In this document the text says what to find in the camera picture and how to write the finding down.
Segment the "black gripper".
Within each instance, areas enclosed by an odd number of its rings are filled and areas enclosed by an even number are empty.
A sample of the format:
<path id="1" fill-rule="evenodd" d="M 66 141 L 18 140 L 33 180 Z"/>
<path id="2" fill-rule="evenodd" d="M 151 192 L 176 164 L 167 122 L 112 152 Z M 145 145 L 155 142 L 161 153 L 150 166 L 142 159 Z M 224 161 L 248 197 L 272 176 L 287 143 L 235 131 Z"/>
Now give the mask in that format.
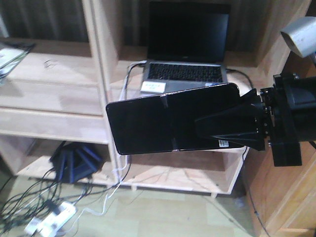
<path id="1" fill-rule="evenodd" d="M 261 99 L 267 110 L 267 136 L 275 166 L 301 166 L 301 142 L 316 145 L 316 78 L 274 75 L 272 87 L 241 96 L 240 105 L 195 120 L 199 137 L 265 149 Z"/>

